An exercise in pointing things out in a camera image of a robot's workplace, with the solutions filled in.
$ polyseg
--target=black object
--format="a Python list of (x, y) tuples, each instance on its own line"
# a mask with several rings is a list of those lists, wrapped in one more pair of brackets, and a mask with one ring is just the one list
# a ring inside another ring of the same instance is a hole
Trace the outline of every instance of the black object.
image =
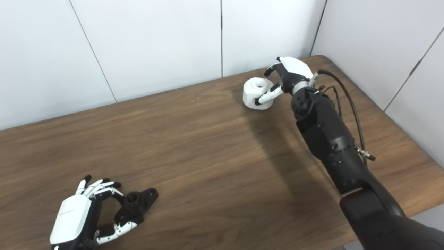
[(148, 188), (142, 192), (130, 192), (125, 197), (122, 208), (114, 216), (114, 221), (120, 226), (131, 221), (137, 225), (143, 222), (143, 215), (150, 209), (159, 197), (155, 188)]
[[(341, 85), (360, 129), (353, 101), (341, 81), (330, 72), (322, 73)], [(337, 190), (344, 195), (340, 207), (366, 250), (444, 250), (444, 232), (407, 218), (369, 171), (356, 151), (353, 136), (325, 93), (301, 88), (293, 94), (291, 108), (310, 152), (322, 162)]]

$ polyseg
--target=hole in white object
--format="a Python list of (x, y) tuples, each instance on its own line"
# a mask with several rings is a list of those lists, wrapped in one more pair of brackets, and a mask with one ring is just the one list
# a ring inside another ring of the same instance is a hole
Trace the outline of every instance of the hole in white object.
[(263, 81), (257, 81), (254, 83), (254, 85), (256, 85), (256, 87), (259, 87), (259, 88), (265, 88), (266, 84)]

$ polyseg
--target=wall seam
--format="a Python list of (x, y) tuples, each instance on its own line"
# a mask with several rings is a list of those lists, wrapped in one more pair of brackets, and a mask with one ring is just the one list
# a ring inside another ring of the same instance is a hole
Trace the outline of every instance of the wall seam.
[(77, 21), (79, 22), (80, 27), (82, 28), (82, 31), (83, 31), (83, 33), (84, 33), (84, 35), (85, 35), (85, 37), (86, 37), (86, 40), (88, 41), (89, 47), (91, 48), (91, 51), (92, 51), (92, 54), (94, 55), (94, 58), (95, 58), (95, 60), (97, 61), (97, 64), (99, 65), (100, 71), (102, 71), (103, 77), (105, 78), (105, 81), (106, 81), (107, 84), (108, 84), (108, 87), (109, 87), (109, 89), (110, 89), (110, 91), (111, 91), (111, 94), (112, 94), (112, 96), (113, 96), (113, 98), (114, 98), (114, 101), (117, 103), (117, 99), (116, 99), (116, 97), (115, 97), (115, 95), (114, 95), (114, 92), (112, 91), (112, 88), (111, 88), (109, 82), (108, 82), (107, 76), (105, 76), (105, 72), (103, 72), (102, 65), (100, 65), (100, 62), (99, 62), (99, 60), (98, 60), (98, 58), (97, 58), (97, 56), (96, 56), (96, 54), (95, 54), (95, 52), (94, 52), (94, 50), (93, 50), (93, 48), (92, 48), (92, 46), (91, 46), (91, 42), (89, 41), (88, 36), (86, 35), (85, 29), (83, 28), (83, 25), (82, 25), (82, 23), (80, 22), (79, 16), (77, 15), (77, 12), (75, 12), (75, 9), (74, 9), (74, 6), (72, 5), (71, 0), (69, 0), (69, 3), (71, 4), (71, 8), (72, 8), (72, 10), (74, 11), (75, 17), (77, 18)]
[(324, 17), (325, 7), (327, 6), (328, 0), (325, 0), (324, 8), (322, 9), (321, 18), (319, 19), (319, 24), (317, 25), (316, 34), (314, 35), (313, 44), (311, 45), (310, 56), (312, 56), (314, 43), (316, 42), (317, 34), (319, 32), (319, 28), (321, 27), (322, 18)]
[(222, 0), (221, 1), (221, 78), (223, 77), (223, 33), (222, 33), (222, 28), (223, 28), (223, 16), (222, 16)]
[(438, 32), (438, 35), (435, 37), (435, 39), (433, 39), (432, 43), (429, 45), (429, 47), (427, 48), (427, 50), (424, 52), (424, 54), (421, 56), (421, 58), (418, 60), (418, 62), (415, 64), (415, 66), (413, 66), (412, 70), (410, 71), (410, 73), (408, 74), (408, 76), (406, 77), (406, 79), (404, 80), (404, 82), (402, 83), (401, 87), (398, 89), (398, 91), (396, 91), (395, 95), (392, 97), (392, 99), (390, 100), (390, 102), (387, 104), (387, 106), (385, 107), (385, 109), (383, 110), (384, 112), (387, 111), (387, 109), (389, 108), (389, 106), (392, 104), (393, 100), (395, 100), (396, 96), (399, 94), (399, 92), (401, 91), (401, 89), (404, 87), (404, 85), (407, 83), (407, 81), (410, 79), (410, 77), (412, 76), (413, 72), (415, 72), (415, 70), (418, 68), (418, 66), (421, 64), (422, 60), (424, 59), (424, 57), (427, 55), (427, 53), (429, 52), (429, 50), (433, 47), (433, 45), (435, 44), (436, 40), (438, 40), (438, 38), (440, 37), (440, 35), (442, 34), (442, 32), (444, 31), (444, 27), (442, 27), (442, 29)]

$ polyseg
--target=robotic fingertip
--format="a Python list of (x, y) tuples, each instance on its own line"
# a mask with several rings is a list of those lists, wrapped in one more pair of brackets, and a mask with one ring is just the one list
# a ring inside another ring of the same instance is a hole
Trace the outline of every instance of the robotic fingertip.
[(83, 178), (83, 179), (86, 181), (86, 183), (88, 183), (92, 179), (92, 176), (89, 174), (89, 175), (85, 176), (85, 178)]

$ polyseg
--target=metal connector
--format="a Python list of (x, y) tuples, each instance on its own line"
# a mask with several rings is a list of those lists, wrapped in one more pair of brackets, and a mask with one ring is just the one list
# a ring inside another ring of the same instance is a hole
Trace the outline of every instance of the metal connector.
[(375, 161), (376, 157), (373, 156), (372, 154), (370, 154), (368, 151), (362, 150), (360, 148), (357, 148), (356, 151), (358, 152), (358, 154), (360, 154), (362, 157), (369, 159), (371, 161)]
[(314, 73), (313, 77), (310, 79), (310, 81), (308, 82), (308, 86), (313, 87), (314, 86), (314, 82), (316, 82), (316, 78), (318, 76), (318, 73)]

